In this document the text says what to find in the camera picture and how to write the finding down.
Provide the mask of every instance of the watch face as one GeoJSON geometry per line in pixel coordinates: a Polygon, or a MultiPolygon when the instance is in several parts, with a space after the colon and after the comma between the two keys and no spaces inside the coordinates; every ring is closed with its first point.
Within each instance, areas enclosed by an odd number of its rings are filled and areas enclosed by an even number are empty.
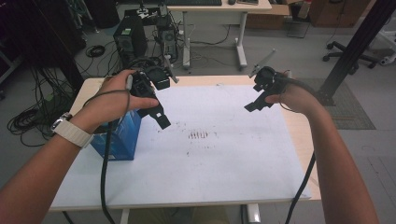
{"type": "Polygon", "coordinates": [[[53,124],[50,126],[50,130],[54,132],[56,126],[58,126],[59,123],[61,123],[64,120],[70,120],[71,118],[73,118],[73,116],[68,112],[62,114],[60,118],[56,119],[55,122],[53,122],[53,124]]]}

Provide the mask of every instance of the table leg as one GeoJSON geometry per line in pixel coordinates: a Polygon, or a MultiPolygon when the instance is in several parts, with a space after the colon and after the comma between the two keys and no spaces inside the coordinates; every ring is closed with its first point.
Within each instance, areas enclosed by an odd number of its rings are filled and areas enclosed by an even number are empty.
{"type": "Polygon", "coordinates": [[[262,223],[259,205],[257,203],[247,205],[247,223],[262,223]]]}
{"type": "Polygon", "coordinates": [[[244,32],[245,32],[245,24],[247,23],[247,17],[248,17],[248,13],[242,12],[241,23],[239,24],[239,37],[235,39],[236,51],[238,53],[240,68],[244,68],[248,66],[247,58],[245,56],[244,46],[242,45],[244,32]]]}
{"type": "Polygon", "coordinates": [[[187,36],[187,11],[183,11],[183,30],[184,30],[184,47],[183,47],[183,67],[190,68],[190,39],[187,36]]]}
{"type": "Polygon", "coordinates": [[[129,208],[122,209],[120,224],[128,224],[129,211],[129,208]]]}

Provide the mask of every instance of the wrist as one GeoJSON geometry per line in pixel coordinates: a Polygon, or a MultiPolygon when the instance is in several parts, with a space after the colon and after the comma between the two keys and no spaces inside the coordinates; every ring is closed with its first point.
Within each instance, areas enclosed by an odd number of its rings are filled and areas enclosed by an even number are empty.
{"type": "Polygon", "coordinates": [[[90,114],[88,111],[81,109],[70,119],[70,122],[79,127],[82,131],[92,134],[101,125],[101,123],[95,122],[93,115],[94,114],[90,114]]]}
{"type": "Polygon", "coordinates": [[[331,119],[329,112],[326,108],[320,104],[312,106],[306,113],[305,116],[309,121],[315,121],[318,119],[331,119]]]}

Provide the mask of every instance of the white watch strap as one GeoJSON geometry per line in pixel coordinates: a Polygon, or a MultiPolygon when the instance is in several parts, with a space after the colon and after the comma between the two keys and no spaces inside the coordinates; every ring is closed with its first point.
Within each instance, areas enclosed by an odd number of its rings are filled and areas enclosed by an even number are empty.
{"type": "Polygon", "coordinates": [[[67,120],[60,122],[54,131],[67,141],[79,147],[86,147],[93,139],[92,134],[82,131],[79,127],[67,120]]]}

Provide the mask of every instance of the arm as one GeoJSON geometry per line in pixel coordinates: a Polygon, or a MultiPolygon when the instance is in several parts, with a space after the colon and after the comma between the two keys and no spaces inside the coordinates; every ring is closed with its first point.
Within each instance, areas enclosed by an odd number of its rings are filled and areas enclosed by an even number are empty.
{"type": "MultiPolygon", "coordinates": [[[[104,83],[100,92],[124,90],[125,80],[132,72],[122,71],[104,83]]],[[[123,116],[127,94],[129,92],[118,92],[97,97],[83,107],[70,122],[87,133],[93,133],[102,123],[123,116]]],[[[157,104],[157,100],[131,95],[129,109],[149,108],[157,104]]],[[[0,222],[40,223],[79,150],[78,146],[61,136],[53,136],[0,189],[0,222]]]]}
{"type": "Polygon", "coordinates": [[[308,118],[317,158],[318,180],[326,223],[378,223],[370,195],[347,146],[327,110],[307,91],[288,85],[281,101],[308,118]]]}

